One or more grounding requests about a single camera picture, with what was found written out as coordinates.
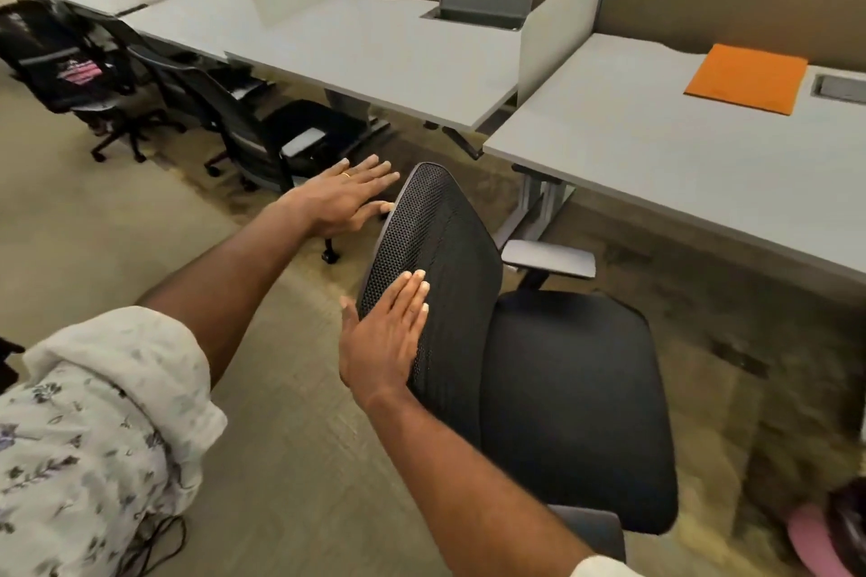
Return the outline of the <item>grey metal desk leg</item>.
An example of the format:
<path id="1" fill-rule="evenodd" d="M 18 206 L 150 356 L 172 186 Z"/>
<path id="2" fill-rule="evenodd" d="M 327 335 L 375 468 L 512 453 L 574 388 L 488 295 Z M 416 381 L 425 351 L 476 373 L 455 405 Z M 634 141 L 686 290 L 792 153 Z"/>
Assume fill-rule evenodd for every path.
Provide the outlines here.
<path id="1" fill-rule="evenodd" d="M 493 233 L 500 252 L 511 240 L 539 241 L 575 191 L 562 179 L 517 164 L 511 167 L 521 176 L 521 186 L 514 210 Z"/>
<path id="2" fill-rule="evenodd" d="M 355 141 L 356 146 L 371 140 L 389 130 L 392 124 L 372 113 L 372 104 L 336 90 L 325 89 L 328 104 L 333 110 L 350 116 L 362 124 L 362 130 Z"/>

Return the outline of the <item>pink cap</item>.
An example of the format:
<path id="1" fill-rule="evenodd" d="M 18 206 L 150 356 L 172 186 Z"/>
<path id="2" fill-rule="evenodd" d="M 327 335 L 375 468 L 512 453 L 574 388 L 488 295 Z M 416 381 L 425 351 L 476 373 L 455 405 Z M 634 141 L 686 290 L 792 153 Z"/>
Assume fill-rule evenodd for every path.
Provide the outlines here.
<path id="1" fill-rule="evenodd" d="M 854 577 L 834 549 L 824 511 L 802 504 L 788 518 L 787 535 L 799 560 L 812 577 Z"/>

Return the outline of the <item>person's right forearm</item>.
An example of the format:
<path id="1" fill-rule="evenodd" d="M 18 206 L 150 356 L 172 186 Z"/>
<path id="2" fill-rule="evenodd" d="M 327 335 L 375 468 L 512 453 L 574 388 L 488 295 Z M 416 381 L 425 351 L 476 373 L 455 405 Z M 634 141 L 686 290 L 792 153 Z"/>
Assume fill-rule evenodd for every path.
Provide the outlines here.
<path id="1" fill-rule="evenodd" d="M 571 577 L 594 551 L 402 387 L 355 394 L 454 577 Z"/>

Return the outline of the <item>white floral shirt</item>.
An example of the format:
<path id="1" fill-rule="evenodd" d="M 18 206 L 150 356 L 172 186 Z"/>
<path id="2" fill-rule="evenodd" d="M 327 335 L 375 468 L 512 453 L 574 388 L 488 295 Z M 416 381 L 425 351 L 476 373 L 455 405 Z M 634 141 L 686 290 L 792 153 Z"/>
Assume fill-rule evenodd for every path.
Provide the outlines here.
<path id="1" fill-rule="evenodd" d="M 0 577 L 114 577 L 149 515 L 182 514 L 227 426 L 180 321 L 133 306 L 27 350 L 0 395 Z"/>

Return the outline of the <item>person's left hand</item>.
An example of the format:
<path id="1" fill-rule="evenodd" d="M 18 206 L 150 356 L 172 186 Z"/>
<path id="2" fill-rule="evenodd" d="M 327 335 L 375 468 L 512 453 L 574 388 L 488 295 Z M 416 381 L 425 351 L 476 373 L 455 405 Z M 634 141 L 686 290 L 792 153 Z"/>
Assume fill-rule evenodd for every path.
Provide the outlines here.
<path id="1" fill-rule="evenodd" d="M 306 237 L 332 238 L 357 232 L 364 224 L 351 224 L 352 215 L 371 201 L 385 201 L 381 194 L 395 185 L 400 174 L 391 162 L 381 160 L 381 178 L 366 185 L 352 185 L 346 171 L 352 165 L 343 158 L 276 200 L 275 209 L 297 224 Z"/>

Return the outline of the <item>person's left forearm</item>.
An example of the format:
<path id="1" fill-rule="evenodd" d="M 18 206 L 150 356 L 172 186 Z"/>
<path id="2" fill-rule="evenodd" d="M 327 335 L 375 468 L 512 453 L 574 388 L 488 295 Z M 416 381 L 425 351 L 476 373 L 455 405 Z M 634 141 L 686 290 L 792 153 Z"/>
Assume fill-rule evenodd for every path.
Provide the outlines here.
<path id="1" fill-rule="evenodd" d="M 182 323 L 204 353 L 216 386 L 265 296 L 311 236 L 299 192 L 269 204 L 253 221 L 175 271 L 136 301 Z"/>

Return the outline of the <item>orange flat folder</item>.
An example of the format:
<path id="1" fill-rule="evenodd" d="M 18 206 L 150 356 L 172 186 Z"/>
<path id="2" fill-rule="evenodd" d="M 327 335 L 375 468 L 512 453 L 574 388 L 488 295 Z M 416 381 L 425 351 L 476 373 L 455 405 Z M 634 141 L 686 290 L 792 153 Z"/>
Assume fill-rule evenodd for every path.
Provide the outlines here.
<path id="1" fill-rule="evenodd" d="M 715 44 L 684 94 L 790 116 L 808 65 L 804 57 Z"/>

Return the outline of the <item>black mesh office chair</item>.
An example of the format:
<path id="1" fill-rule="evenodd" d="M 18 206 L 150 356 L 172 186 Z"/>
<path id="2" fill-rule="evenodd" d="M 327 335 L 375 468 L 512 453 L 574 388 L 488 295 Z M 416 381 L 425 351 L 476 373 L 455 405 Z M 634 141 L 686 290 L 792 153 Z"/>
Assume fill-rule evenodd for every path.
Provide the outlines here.
<path id="1" fill-rule="evenodd" d="M 645 317 L 594 292 L 594 256 L 512 239 L 497 248 L 451 173 L 410 172 L 359 291 L 361 318 L 403 272 L 424 270 L 431 311 L 409 389 L 445 425 L 548 505 L 589 546 L 626 558 L 626 531 L 678 515 L 668 404 Z"/>

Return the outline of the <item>person's right hand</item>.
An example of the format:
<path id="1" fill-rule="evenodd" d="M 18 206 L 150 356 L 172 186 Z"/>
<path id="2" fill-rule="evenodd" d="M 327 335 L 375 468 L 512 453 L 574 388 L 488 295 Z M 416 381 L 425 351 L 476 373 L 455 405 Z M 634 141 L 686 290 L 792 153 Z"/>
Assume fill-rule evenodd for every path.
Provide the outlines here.
<path id="1" fill-rule="evenodd" d="M 366 316 L 359 315 L 359 324 L 351 334 L 341 334 L 341 381 L 366 414 L 381 399 L 407 391 L 417 356 L 418 347 L 410 347 L 410 326 L 394 316 L 394 299 L 401 288 L 401 276 L 406 273 L 411 274 L 400 274 Z"/>

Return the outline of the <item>black office chair pink print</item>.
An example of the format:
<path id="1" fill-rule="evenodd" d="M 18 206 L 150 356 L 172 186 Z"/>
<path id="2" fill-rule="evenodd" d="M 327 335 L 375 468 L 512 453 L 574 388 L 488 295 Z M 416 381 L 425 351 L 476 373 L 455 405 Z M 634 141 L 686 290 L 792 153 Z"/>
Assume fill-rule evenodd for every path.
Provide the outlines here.
<path id="1" fill-rule="evenodd" d="M 124 107 L 146 84 L 122 49 L 107 50 L 68 22 L 49 0 L 16 0 L 0 6 L 0 59 L 34 98 L 53 114 L 73 114 L 102 140 L 90 150 L 95 162 L 126 138 L 137 163 L 147 161 L 140 143 L 146 128 L 187 126 L 160 108 L 135 114 Z"/>

